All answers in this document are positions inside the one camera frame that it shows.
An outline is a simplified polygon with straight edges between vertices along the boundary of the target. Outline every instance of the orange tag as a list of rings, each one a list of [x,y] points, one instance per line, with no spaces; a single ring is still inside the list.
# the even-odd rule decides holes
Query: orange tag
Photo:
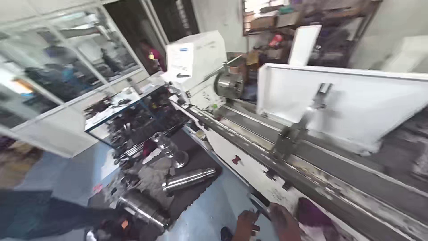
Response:
[[[122,228],[125,229],[126,227],[128,227],[128,225],[129,225],[128,221],[125,220],[122,223]]]

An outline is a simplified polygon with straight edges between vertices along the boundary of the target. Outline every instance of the person's hand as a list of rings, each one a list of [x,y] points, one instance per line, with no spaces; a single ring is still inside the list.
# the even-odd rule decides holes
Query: person's hand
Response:
[[[257,221],[258,215],[245,210],[238,216],[238,222],[236,223],[236,232],[232,238],[232,241],[249,241],[250,236],[254,236],[253,230],[260,231],[260,227],[254,225]]]
[[[272,202],[269,210],[279,241],[301,241],[299,223],[284,206]]]

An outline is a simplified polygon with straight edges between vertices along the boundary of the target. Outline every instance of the person's foot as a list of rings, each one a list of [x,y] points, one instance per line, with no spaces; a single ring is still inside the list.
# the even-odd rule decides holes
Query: person's foot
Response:
[[[220,231],[221,241],[231,241],[233,234],[228,227],[223,227]]]

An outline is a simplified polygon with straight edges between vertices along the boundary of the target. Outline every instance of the steel cylinder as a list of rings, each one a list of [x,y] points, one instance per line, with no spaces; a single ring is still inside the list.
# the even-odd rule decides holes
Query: steel cylinder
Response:
[[[202,182],[215,175],[215,168],[193,170],[183,175],[167,178],[165,182],[162,183],[162,190],[166,193],[170,193],[174,190],[178,190]]]
[[[161,230],[164,230],[169,224],[169,218],[164,217],[153,201],[145,197],[138,189],[126,191],[119,197],[119,204],[132,215],[146,223],[156,225]]]
[[[189,155],[185,151],[180,151],[178,147],[166,137],[162,132],[157,132],[152,136],[152,140],[158,148],[172,160],[175,168],[185,166],[189,162]]]

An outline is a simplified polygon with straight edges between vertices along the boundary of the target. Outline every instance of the wall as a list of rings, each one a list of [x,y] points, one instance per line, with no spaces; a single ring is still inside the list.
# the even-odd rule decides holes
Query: wall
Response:
[[[226,52],[246,52],[242,36],[241,0],[192,0],[199,31],[218,30],[224,39]]]
[[[384,0],[355,49],[350,67],[370,69],[391,54],[403,37],[428,34],[427,8],[426,0]]]

